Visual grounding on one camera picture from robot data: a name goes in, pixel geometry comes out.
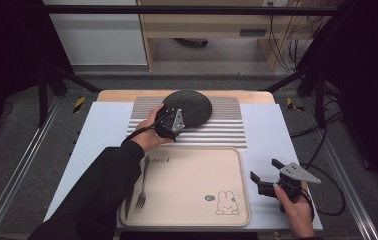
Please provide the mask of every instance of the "fork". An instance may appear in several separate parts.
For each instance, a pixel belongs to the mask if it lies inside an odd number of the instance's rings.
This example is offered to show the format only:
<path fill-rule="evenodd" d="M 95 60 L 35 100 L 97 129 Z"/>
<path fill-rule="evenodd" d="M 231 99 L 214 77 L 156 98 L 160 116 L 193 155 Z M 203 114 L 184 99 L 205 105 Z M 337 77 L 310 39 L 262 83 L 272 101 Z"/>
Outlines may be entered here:
<path fill-rule="evenodd" d="M 143 205 L 145 205 L 145 201 L 146 201 L 145 180 L 146 180 L 146 172 L 148 171 L 148 167 L 149 167 L 149 156 L 146 155 L 145 166 L 143 168 L 142 191 L 139 193 L 139 197 L 137 197 L 137 202 L 136 202 L 137 209 L 142 209 Z"/>

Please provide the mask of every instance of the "person's left hand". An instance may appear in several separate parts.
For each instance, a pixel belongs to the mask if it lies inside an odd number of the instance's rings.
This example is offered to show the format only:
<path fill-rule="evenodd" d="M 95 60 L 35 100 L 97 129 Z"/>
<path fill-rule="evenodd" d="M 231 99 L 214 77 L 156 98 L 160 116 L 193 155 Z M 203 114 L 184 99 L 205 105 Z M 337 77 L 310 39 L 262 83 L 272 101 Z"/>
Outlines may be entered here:
<path fill-rule="evenodd" d="M 157 112 L 163 106 L 164 106 L 164 104 L 161 104 L 161 105 L 155 107 L 154 109 L 152 109 L 151 112 L 149 113 L 148 119 L 143 120 L 141 123 L 139 123 L 139 125 L 137 125 L 136 131 L 143 128 L 143 127 L 148 127 L 148 126 L 152 125 L 155 122 L 155 117 L 157 116 Z M 146 131 L 136 135 L 135 137 L 133 137 L 130 140 L 139 144 L 145 152 L 151 150 L 152 148 L 158 147 L 161 144 L 174 142 L 173 139 L 159 137 L 155 133 L 154 129 L 146 130 Z"/>

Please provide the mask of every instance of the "yellow and black tape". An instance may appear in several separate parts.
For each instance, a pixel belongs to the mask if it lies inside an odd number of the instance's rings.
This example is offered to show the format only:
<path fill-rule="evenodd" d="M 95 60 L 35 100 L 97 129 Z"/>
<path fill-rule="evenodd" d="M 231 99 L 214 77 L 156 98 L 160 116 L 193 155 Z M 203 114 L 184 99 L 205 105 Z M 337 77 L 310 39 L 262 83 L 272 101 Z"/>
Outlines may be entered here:
<path fill-rule="evenodd" d="M 288 109 L 289 110 L 297 110 L 297 111 L 300 111 L 300 112 L 304 111 L 303 107 L 296 107 L 296 106 L 294 106 L 294 104 L 292 103 L 292 99 L 291 98 L 288 98 L 287 103 L 288 103 Z"/>
<path fill-rule="evenodd" d="M 76 105 L 74 105 L 73 113 L 78 113 L 80 111 L 80 108 L 83 105 L 84 99 L 85 97 L 79 97 L 79 99 L 77 99 Z"/>

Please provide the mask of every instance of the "white tabletop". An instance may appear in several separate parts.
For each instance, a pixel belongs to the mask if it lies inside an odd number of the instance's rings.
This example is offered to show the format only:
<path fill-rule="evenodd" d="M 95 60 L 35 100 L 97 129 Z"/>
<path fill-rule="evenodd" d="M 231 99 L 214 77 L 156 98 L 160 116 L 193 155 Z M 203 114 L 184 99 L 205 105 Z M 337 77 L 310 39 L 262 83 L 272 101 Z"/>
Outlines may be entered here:
<path fill-rule="evenodd" d="M 48 209 L 45 220 L 49 219 L 71 190 L 84 171 L 105 147 L 119 146 L 126 136 L 127 126 L 133 109 L 133 102 L 93 103 L 76 147 L 59 183 Z M 285 121 L 277 104 L 241 103 L 245 127 L 247 150 L 241 150 L 245 186 L 251 218 L 243 227 L 226 227 L 223 231 L 268 231 L 289 229 L 286 215 L 279 210 L 275 198 L 258 195 L 257 185 L 249 179 L 250 171 L 262 181 L 276 182 L 279 171 L 271 165 L 273 158 L 284 164 L 299 163 L 293 148 Z M 118 228 L 127 228 L 120 221 Z M 318 215 L 313 221 L 315 230 L 323 226 Z M 176 230 L 172 227 L 136 227 L 150 231 Z M 202 227 L 184 227 L 177 230 L 205 231 Z"/>

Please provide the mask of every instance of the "hand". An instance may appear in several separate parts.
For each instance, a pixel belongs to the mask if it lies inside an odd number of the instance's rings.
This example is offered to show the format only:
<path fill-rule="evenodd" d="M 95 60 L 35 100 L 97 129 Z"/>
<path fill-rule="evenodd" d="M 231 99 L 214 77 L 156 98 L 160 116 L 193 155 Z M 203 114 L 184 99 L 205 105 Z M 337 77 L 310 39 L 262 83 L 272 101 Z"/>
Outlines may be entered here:
<path fill-rule="evenodd" d="M 302 181 L 301 185 L 307 191 L 307 183 Z M 303 196 L 299 196 L 295 202 L 291 202 L 286 192 L 278 184 L 275 183 L 273 186 L 277 199 L 285 208 L 294 238 L 314 237 L 313 220 L 311 219 L 311 208 L 308 201 Z"/>
<path fill-rule="evenodd" d="M 137 125 L 136 130 L 139 130 L 143 127 L 148 127 L 152 125 L 155 122 L 155 117 L 157 116 L 157 112 L 164 106 L 164 104 L 161 104 L 157 106 L 156 108 L 152 109 L 149 113 L 148 119 L 143 120 L 139 125 Z M 145 152 L 151 150 L 152 148 L 158 147 L 161 144 L 164 143 L 172 143 L 174 142 L 173 139 L 170 138 L 161 138 L 159 137 L 154 129 L 148 129 L 132 139 L 130 139 L 137 144 L 139 144 Z"/>

